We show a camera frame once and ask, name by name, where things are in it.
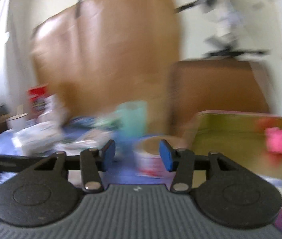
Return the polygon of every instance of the round black disc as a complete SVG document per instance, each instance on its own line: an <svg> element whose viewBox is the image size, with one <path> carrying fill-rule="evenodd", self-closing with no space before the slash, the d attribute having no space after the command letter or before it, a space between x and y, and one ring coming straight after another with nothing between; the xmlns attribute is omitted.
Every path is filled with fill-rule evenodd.
<svg viewBox="0 0 282 239"><path fill-rule="evenodd" d="M0 221L18 227L56 222L77 206L77 189L45 171L13 177L0 186Z"/></svg>
<svg viewBox="0 0 282 239"><path fill-rule="evenodd" d="M250 173L229 171L199 186L200 210L223 226L250 229L272 223L282 207L279 191Z"/></svg>

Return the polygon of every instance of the beige wall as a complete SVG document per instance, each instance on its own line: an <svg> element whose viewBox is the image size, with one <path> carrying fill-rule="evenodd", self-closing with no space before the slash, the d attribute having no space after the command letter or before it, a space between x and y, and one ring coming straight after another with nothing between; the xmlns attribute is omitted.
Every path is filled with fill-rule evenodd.
<svg viewBox="0 0 282 239"><path fill-rule="evenodd" d="M175 0L177 5L189 0ZM238 30L240 47L253 49L270 49L271 55L266 57L273 75L276 95L274 112L280 113L282 101L282 42L280 26L276 16L275 0L233 0L243 17L244 27ZM29 60L29 40L33 28L47 18L75 4L77 0L11 0L10 13L16 25L17 40L21 50L21 62L31 69ZM202 54L215 48L204 43L204 40L216 32L215 23L203 15L199 7L180 14L182 34L182 59L200 58ZM29 85L35 83L35 77Z"/></svg>

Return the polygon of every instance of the silver screw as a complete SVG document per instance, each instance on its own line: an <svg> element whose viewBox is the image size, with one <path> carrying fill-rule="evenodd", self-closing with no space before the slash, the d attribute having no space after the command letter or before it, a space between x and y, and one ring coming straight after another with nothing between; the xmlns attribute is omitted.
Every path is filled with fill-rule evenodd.
<svg viewBox="0 0 282 239"><path fill-rule="evenodd" d="M173 185L173 189L175 191L187 191L188 190L188 185L185 183L176 183Z"/></svg>
<svg viewBox="0 0 282 239"><path fill-rule="evenodd" d="M99 182L87 182L84 187L87 190L98 190L101 188L101 184Z"/></svg>

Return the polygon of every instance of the pink toy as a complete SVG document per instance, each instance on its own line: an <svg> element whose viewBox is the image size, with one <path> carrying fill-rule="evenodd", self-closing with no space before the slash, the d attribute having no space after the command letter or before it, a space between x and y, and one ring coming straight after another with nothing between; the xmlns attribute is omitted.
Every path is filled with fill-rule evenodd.
<svg viewBox="0 0 282 239"><path fill-rule="evenodd" d="M267 150L271 153L282 154L282 130L277 127L265 130Z"/></svg>

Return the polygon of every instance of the round container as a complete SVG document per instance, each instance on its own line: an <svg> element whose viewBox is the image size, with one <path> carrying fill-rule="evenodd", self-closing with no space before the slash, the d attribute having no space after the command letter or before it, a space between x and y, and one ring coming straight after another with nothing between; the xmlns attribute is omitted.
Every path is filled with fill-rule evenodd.
<svg viewBox="0 0 282 239"><path fill-rule="evenodd" d="M134 149L139 175L153 178L173 176L165 169L160 157L159 144L162 139L168 141L175 149L186 147L183 139L173 136L156 136L143 139L136 144Z"/></svg>
<svg viewBox="0 0 282 239"><path fill-rule="evenodd" d="M14 132L18 132L27 127L27 115L28 113L19 114L7 119L7 126Z"/></svg>

